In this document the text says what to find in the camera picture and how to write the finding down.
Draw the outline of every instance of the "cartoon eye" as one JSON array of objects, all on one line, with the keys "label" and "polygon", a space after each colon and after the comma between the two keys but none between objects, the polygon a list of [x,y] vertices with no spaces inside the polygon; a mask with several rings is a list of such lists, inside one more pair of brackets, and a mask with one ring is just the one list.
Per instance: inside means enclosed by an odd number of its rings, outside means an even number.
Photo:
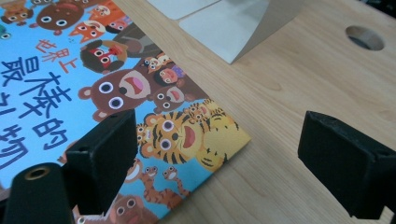
[{"label": "cartoon eye", "polygon": [[109,92],[113,91],[113,84],[111,84],[110,82],[104,82],[104,83],[100,84],[99,91],[101,93],[109,93]]},{"label": "cartoon eye", "polygon": [[102,56],[104,53],[105,53],[104,51],[102,51],[101,49],[98,49],[98,50],[97,50],[96,52],[94,52],[93,54],[94,54],[96,57],[99,57],[99,56]]},{"label": "cartoon eye", "polygon": [[112,109],[120,109],[123,106],[123,100],[120,97],[114,97],[108,102]]},{"label": "cartoon eye", "polygon": [[85,223],[85,218],[84,217],[79,217],[77,220],[77,224],[84,224]]},{"label": "cartoon eye", "polygon": [[165,98],[165,95],[163,95],[162,93],[160,93],[160,94],[157,95],[157,98],[158,98],[159,100],[163,100],[163,98]]},{"label": "cartoon eye", "polygon": [[46,16],[46,17],[41,18],[41,21],[45,22],[45,23],[48,23],[48,22],[52,21],[52,18],[49,17],[49,16]]},{"label": "cartoon eye", "polygon": [[172,131],[174,127],[175,127],[174,123],[170,120],[167,120],[166,122],[163,123],[163,130],[166,132]]},{"label": "cartoon eye", "polygon": [[165,109],[167,109],[167,108],[169,108],[169,107],[171,107],[171,104],[169,104],[169,103],[163,103],[163,108],[165,108]]},{"label": "cartoon eye", "polygon": [[67,21],[66,20],[58,20],[58,21],[56,21],[56,25],[57,26],[66,26]]},{"label": "cartoon eye", "polygon": [[119,216],[122,216],[124,212],[125,212],[125,208],[122,206],[117,209],[117,215]]},{"label": "cartoon eye", "polygon": [[129,208],[133,208],[134,205],[135,205],[135,202],[134,202],[133,199],[130,199],[126,205],[127,205]]},{"label": "cartoon eye", "polygon": [[169,148],[171,148],[171,141],[169,141],[168,139],[163,139],[161,141],[161,148],[163,150],[168,150]]},{"label": "cartoon eye", "polygon": [[110,59],[108,57],[101,58],[100,62],[101,63],[108,63],[108,62],[110,62]]},{"label": "cartoon eye", "polygon": [[2,39],[9,39],[10,37],[11,37],[11,34],[9,34],[9,33],[0,35],[0,38],[2,38]]}]

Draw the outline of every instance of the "cartoon character ear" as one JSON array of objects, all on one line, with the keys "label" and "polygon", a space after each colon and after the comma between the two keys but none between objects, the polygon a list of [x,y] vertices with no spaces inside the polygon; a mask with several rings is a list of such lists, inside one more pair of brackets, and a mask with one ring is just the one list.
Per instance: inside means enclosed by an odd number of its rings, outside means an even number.
[{"label": "cartoon character ear", "polygon": [[107,113],[100,110],[96,110],[95,113],[93,113],[92,117],[94,120],[100,122],[107,117]]},{"label": "cartoon character ear", "polygon": [[37,23],[30,24],[29,27],[30,28],[36,28],[36,27],[38,27],[38,24]]},{"label": "cartoon character ear", "polygon": [[161,114],[161,112],[163,112],[163,111],[159,107],[154,108],[154,113]]},{"label": "cartoon character ear", "polygon": [[156,153],[154,146],[151,143],[146,143],[144,144],[141,148],[140,148],[140,154],[144,157],[144,158],[150,158],[150,157],[154,157],[159,159],[160,155],[158,155],[158,153]]},{"label": "cartoon character ear", "polygon": [[92,95],[91,87],[83,87],[78,91],[78,97],[83,100],[90,99]]},{"label": "cartoon character ear", "polygon": [[148,126],[154,125],[157,123],[158,119],[160,119],[162,115],[157,115],[157,114],[147,114],[144,118],[145,123]]},{"label": "cartoon character ear", "polygon": [[11,24],[12,23],[12,21],[9,20],[6,16],[2,16],[1,17],[1,21],[5,22],[6,24]]}]

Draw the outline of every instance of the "wooden surface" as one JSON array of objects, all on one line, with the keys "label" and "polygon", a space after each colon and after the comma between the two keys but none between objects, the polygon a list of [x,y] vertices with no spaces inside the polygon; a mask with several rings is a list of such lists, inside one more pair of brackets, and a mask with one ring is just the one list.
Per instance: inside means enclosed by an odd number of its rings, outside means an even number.
[{"label": "wooden surface", "polygon": [[[146,0],[115,0],[251,136],[163,223],[389,223],[349,217],[297,158],[306,110],[396,148],[396,20],[355,0],[306,0],[300,14],[232,65]],[[377,32],[385,48],[345,29]]]}]

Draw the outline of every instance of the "cartoon tiger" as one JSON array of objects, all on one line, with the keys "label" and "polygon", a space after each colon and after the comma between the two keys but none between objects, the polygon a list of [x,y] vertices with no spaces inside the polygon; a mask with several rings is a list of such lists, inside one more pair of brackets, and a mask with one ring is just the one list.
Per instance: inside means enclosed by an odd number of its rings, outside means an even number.
[{"label": "cartoon tiger", "polygon": [[213,172],[249,140],[249,136],[219,107],[212,110],[204,123],[191,123],[190,114],[185,112],[154,116],[145,117],[145,124],[152,130],[150,139],[140,148],[140,154],[145,158],[154,157],[170,164],[196,159]]},{"label": "cartoon tiger", "polygon": [[151,130],[140,154],[154,157],[170,164],[181,164],[195,157],[203,148],[203,135],[199,125],[187,122],[189,115],[170,112],[164,115],[147,114],[145,124]]}]

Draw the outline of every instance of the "cartoon nose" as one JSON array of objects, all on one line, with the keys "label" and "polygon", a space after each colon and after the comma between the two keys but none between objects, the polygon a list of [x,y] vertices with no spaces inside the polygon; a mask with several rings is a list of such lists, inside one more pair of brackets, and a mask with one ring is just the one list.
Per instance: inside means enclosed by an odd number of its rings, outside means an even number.
[{"label": "cartoon nose", "polygon": [[176,141],[178,139],[178,134],[177,133],[172,134],[172,139]]},{"label": "cartoon nose", "polygon": [[127,90],[125,89],[125,87],[120,87],[120,88],[119,88],[119,92],[120,92],[122,95],[125,95],[126,92],[127,92]]}]

